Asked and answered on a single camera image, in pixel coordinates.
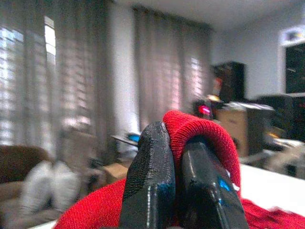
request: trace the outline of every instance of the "red cloth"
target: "red cloth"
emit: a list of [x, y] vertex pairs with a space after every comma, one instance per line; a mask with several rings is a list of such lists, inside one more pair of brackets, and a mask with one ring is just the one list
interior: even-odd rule
[[[186, 142], [193, 136], [203, 135], [213, 143], [216, 155], [231, 173], [231, 180], [240, 187], [237, 152], [232, 139], [222, 127], [179, 111], [169, 111], [163, 121], [171, 138], [176, 171], [180, 166]], [[91, 193], [66, 211], [55, 229], [99, 229], [102, 226], [118, 226], [124, 186], [125, 180], [120, 180]], [[280, 210], [270, 212], [248, 200], [242, 200], [242, 204], [251, 229], [304, 228], [305, 218], [297, 214], [288, 214]]]

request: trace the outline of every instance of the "white wall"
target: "white wall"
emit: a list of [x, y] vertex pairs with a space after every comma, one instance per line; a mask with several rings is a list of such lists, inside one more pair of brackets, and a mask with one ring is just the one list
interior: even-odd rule
[[117, 4], [109, 13], [110, 65], [113, 80], [115, 133], [139, 131], [138, 85], [134, 63], [133, 10]]
[[265, 17], [241, 28], [213, 34], [212, 64], [227, 61], [247, 65], [247, 98], [276, 94], [282, 88], [278, 80], [278, 39], [282, 29], [300, 24], [302, 5]]

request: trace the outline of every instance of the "gray curtain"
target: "gray curtain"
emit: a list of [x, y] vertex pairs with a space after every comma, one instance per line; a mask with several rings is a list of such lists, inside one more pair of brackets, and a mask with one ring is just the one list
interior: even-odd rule
[[102, 0], [0, 2], [0, 144], [55, 154], [63, 125], [105, 148], [107, 78]]
[[210, 28], [160, 12], [134, 8], [140, 128], [170, 109], [190, 112], [209, 93]]

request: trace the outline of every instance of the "red light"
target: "red light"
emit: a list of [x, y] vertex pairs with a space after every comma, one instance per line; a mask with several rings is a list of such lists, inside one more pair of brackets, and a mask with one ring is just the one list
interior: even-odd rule
[[208, 106], [205, 106], [205, 105], [199, 106], [198, 111], [200, 113], [202, 113], [203, 115], [210, 115], [210, 113], [211, 113], [210, 108]]

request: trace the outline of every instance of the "white pillow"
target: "white pillow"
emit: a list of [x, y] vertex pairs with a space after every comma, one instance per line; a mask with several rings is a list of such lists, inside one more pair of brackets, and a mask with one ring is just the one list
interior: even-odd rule
[[81, 189], [80, 176], [73, 173], [69, 167], [58, 161], [54, 168], [54, 177], [51, 182], [52, 205], [64, 212], [75, 203]]
[[51, 198], [51, 162], [38, 163], [27, 174], [20, 197], [20, 213], [29, 215], [43, 209]]

